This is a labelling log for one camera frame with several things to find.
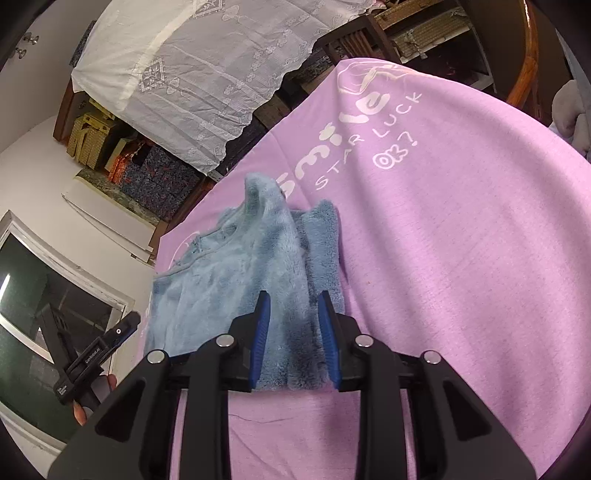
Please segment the door knob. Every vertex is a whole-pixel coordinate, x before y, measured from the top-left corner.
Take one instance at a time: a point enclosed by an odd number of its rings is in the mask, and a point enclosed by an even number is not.
[[[14,49],[14,51],[10,54],[10,58],[14,57],[15,54],[17,54],[17,53],[18,53],[18,58],[21,59],[21,58],[23,58],[27,54],[27,51],[24,48],[18,48],[18,47],[16,47]]]
[[[31,32],[27,32],[25,33],[25,36],[22,39],[23,41],[29,42],[31,45],[36,45],[39,41],[39,35],[33,37],[33,34]]]

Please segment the window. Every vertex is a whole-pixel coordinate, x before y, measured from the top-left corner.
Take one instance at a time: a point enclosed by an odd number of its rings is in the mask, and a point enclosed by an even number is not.
[[[132,302],[71,264],[8,212],[0,220],[0,413],[8,409],[33,435],[40,430],[67,442],[77,424],[72,409],[53,393],[59,373],[37,313],[47,304],[60,310],[81,352]]]

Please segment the metal screw head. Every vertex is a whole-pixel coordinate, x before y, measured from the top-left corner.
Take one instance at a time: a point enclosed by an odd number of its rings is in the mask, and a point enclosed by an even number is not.
[[[441,361],[441,355],[435,350],[428,350],[423,354],[423,358],[428,364],[437,365]]]
[[[159,364],[162,360],[164,360],[165,355],[162,350],[152,350],[148,354],[148,362],[151,364]]]
[[[224,335],[220,335],[216,338],[216,343],[218,346],[221,347],[232,346],[232,344],[234,343],[234,337],[232,335],[228,335],[227,333],[225,333]]]
[[[364,348],[370,347],[374,344],[374,339],[369,335],[359,335],[355,338],[355,343]]]

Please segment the window frame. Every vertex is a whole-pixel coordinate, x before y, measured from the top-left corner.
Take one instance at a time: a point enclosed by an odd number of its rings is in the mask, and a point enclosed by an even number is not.
[[[111,328],[134,308],[134,299],[128,297],[118,290],[115,290],[103,281],[88,273],[81,266],[76,265],[74,262],[68,260],[68,258],[66,258],[64,255],[61,255],[61,253],[55,250],[51,245],[33,233],[33,231],[28,228],[21,220],[19,220],[18,217],[14,215],[14,213],[8,210],[2,219],[0,219],[0,249],[10,235],[15,236],[16,239],[33,255],[35,255],[39,260],[48,265],[50,268],[58,272],[68,281],[86,291],[90,295],[103,301],[104,303],[114,307],[112,312],[116,313],[117,311],[121,311],[121,315],[111,314],[109,323],[107,324],[107,329]],[[27,348],[47,360],[49,363],[53,364],[51,355],[47,350],[36,344],[27,335],[22,333],[2,314],[0,314],[0,328],[6,330]],[[108,363],[105,362],[105,364],[102,366],[108,372],[111,372],[112,364],[113,357],[108,360]],[[37,444],[39,447],[45,449],[48,452],[55,453],[56,451],[62,450],[66,445],[65,443],[31,425],[25,419],[22,419],[1,401],[0,419],[9,423],[25,438],[29,438],[30,440],[33,438],[33,443]]]

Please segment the chair backrest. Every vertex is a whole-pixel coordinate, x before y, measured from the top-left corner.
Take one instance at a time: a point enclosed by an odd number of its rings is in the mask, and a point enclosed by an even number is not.
[[[335,65],[342,59],[335,46],[344,50],[350,59],[356,57],[383,58],[400,63],[400,56],[373,15],[361,15],[351,20],[320,37],[317,45],[322,47]],[[375,45],[381,54],[376,54],[372,45]]]

